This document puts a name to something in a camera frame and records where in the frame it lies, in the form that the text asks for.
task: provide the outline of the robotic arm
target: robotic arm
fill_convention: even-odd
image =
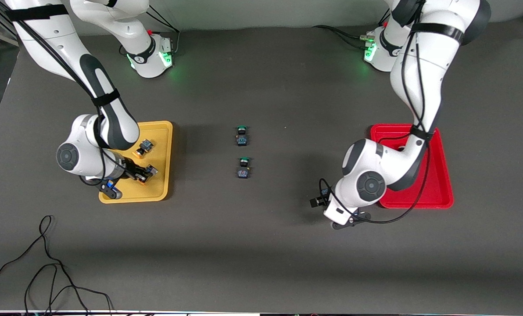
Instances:
[[[342,164],[344,177],[334,186],[336,196],[330,196],[324,211],[340,226],[357,215],[358,208],[380,200],[386,188],[403,190],[414,183],[436,126],[443,77],[461,44],[476,38],[491,15],[486,0],[387,2],[398,21],[388,27],[394,25],[403,36],[402,29],[413,22],[393,64],[390,83],[412,110],[414,126],[402,151],[372,140],[358,140],[348,149]],[[396,14],[399,6],[406,9],[405,14]]]
[[[84,177],[87,184],[100,185],[99,189],[110,198],[121,197],[113,186],[121,178],[145,182],[153,175],[152,170],[108,150],[131,148],[139,138],[139,126],[102,64],[80,41],[60,0],[6,3],[11,8],[8,15],[33,60],[45,70],[81,84],[97,107],[97,114],[74,120],[71,134],[57,149],[59,166]]]
[[[170,39],[149,35],[135,17],[149,8],[149,0],[71,0],[81,20],[95,24],[119,40],[131,66],[144,78],[161,75],[172,65]]]

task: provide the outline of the red tray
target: red tray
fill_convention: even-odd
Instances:
[[[384,137],[398,137],[408,134],[411,124],[376,124],[370,129],[370,138],[377,142]],[[398,149],[406,144],[406,138],[401,140],[383,140],[381,144],[393,149]],[[454,203],[452,196],[451,180],[448,176],[447,162],[444,159],[443,144],[439,129],[435,129],[435,134],[430,142],[430,170],[423,189],[422,196],[416,204],[416,208],[450,208]],[[409,208],[416,201],[419,189],[422,186],[423,177],[426,172],[427,152],[423,157],[419,168],[416,182],[406,190],[393,191],[386,190],[386,193],[379,200],[379,204],[384,208]]]

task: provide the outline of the yellow tray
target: yellow tray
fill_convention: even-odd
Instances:
[[[136,164],[146,167],[149,164],[158,169],[158,173],[152,176],[145,185],[132,179],[121,179],[115,185],[123,196],[118,200],[112,200],[105,194],[99,193],[102,203],[131,203],[131,202],[156,202],[161,201],[168,194],[168,178],[170,175],[170,153],[172,152],[173,126],[168,121],[139,122],[141,135],[139,140],[128,150],[113,150],[131,158]],[[154,148],[137,159],[133,152],[139,148],[144,140],[150,140]]]

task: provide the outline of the white wall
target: white wall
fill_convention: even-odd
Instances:
[[[523,15],[523,0],[488,0],[492,22]],[[150,0],[151,5],[180,30],[243,29],[328,24],[368,25],[378,22],[387,6],[382,0]],[[81,36],[107,34],[101,28],[71,16]],[[147,29],[162,26],[143,15]]]

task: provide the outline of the gray table surface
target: gray table surface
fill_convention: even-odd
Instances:
[[[338,180],[372,124],[411,120],[360,51],[321,29],[185,32],[175,67],[143,79],[112,36],[83,42],[137,120],[175,123],[169,198],[105,205],[59,169],[55,149],[93,106],[23,50],[0,107],[0,266],[53,214],[52,254],[116,309],[523,315],[523,18],[490,24],[445,77],[454,206],[341,231],[308,204],[318,179]],[[240,156],[253,158],[249,180],[234,176]],[[45,262],[39,245],[6,269],[0,309],[23,308]],[[37,308],[51,274],[33,286]],[[71,292],[59,307],[81,309]]]

